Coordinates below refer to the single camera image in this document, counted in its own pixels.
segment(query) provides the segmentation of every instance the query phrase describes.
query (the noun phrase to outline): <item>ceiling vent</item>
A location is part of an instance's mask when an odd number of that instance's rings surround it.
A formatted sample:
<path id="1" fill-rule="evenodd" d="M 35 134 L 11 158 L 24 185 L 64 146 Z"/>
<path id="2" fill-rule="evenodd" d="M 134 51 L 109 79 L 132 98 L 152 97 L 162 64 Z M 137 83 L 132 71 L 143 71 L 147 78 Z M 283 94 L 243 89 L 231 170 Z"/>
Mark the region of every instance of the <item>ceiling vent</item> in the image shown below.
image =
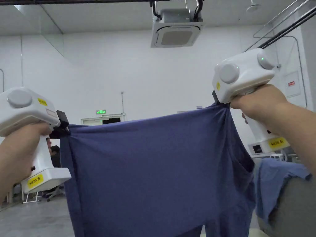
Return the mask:
<path id="1" fill-rule="evenodd" d="M 163 9 L 160 15 L 153 10 L 152 48 L 192 46 L 204 24 L 201 12 L 194 17 L 189 9 Z"/>

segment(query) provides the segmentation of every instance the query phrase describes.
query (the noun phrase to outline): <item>white handheld gripper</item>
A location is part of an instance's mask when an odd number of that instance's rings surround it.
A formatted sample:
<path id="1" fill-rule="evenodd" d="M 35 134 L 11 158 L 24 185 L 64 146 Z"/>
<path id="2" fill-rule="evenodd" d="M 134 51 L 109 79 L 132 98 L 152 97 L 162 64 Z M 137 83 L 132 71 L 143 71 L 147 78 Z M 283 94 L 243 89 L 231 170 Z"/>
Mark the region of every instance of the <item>white handheld gripper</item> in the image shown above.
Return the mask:
<path id="1" fill-rule="evenodd" d="M 215 67 L 213 87 L 220 103 L 227 104 L 237 95 L 254 92 L 275 75 L 274 65 L 263 49 L 253 49 L 226 60 Z M 249 144 L 253 155 L 273 152 L 289 146 L 281 136 L 272 134 L 261 123 L 246 117 L 256 141 Z"/>
<path id="2" fill-rule="evenodd" d="M 60 126 L 54 105 L 25 87 L 11 88 L 0 94 L 0 136 L 6 137 L 19 128 L 48 123 L 53 131 Z M 25 193 L 52 189 L 71 178 L 68 168 L 54 168 L 46 139 L 41 136 L 34 153 L 31 176 L 22 181 Z"/>

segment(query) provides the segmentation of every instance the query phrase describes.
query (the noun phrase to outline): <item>green exit sign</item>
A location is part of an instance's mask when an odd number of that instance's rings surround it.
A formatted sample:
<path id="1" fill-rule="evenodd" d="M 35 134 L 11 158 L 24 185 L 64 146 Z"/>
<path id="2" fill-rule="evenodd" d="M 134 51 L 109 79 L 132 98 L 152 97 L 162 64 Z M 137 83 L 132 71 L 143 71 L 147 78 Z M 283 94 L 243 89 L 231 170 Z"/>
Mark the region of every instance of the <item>green exit sign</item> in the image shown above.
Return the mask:
<path id="1" fill-rule="evenodd" d="M 104 114 L 106 113 L 106 110 L 97 110 L 97 114 Z"/>

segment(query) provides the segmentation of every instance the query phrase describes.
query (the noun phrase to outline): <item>hand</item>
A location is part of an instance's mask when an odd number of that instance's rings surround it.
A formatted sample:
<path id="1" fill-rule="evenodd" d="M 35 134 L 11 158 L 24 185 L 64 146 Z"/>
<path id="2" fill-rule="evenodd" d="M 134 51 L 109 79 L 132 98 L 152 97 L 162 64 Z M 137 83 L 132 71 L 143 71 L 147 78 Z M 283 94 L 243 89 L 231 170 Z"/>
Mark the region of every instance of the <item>hand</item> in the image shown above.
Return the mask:
<path id="1" fill-rule="evenodd" d="M 246 116 L 261 122 L 273 133 L 278 133 L 271 121 L 274 116 L 278 116 L 278 108 L 285 104 L 288 101 L 279 89 L 273 85 L 264 85 L 252 94 L 237 96 L 230 106 L 241 109 Z"/>
<path id="2" fill-rule="evenodd" d="M 9 189 L 31 174 L 33 155 L 41 135 L 51 133 L 48 124 L 27 125 L 11 133 L 0 144 L 0 188 Z"/>

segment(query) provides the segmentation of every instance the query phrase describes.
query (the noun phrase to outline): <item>yellow sticker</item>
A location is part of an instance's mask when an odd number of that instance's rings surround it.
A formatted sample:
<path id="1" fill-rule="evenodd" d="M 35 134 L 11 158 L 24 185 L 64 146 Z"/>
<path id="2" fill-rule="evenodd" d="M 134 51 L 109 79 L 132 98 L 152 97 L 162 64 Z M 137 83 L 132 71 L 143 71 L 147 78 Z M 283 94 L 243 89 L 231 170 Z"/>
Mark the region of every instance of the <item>yellow sticker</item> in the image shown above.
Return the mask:
<path id="1" fill-rule="evenodd" d="M 216 83 L 216 88 L 217 88 L 217 90 L 219 90 L 221 88 L 221 85 L 219 82 Z"/>
<path id="2" fill-rule="evenodd" d="M 39 103 L 40 103 L 41 105 L 47 106 L 47 103 L 46 103 L 45 100 L 42 100 L 42 99 L 40 99 L 40 98 L 37 98 L 37 99 L 39 100 Z"/>
<path id="3" fill-rule="evenodd" d="M 277 137 L 274 139 L 270 139 L 268 142 L 269 142 L 270 148 L 273 150 L 279 150 L 279 149 L 289 146 L 289 143 L 287 142 L 287 140 L 285 140 L 284 137 Z"/>
<path id="4" fill-rule="evenodd" d="M 37 174 L 32 178 L 28 179 L 27 186 L 29 189 L 36 187 L 37 185 L 44 182 L 44 178 L 42 174 Z"/>

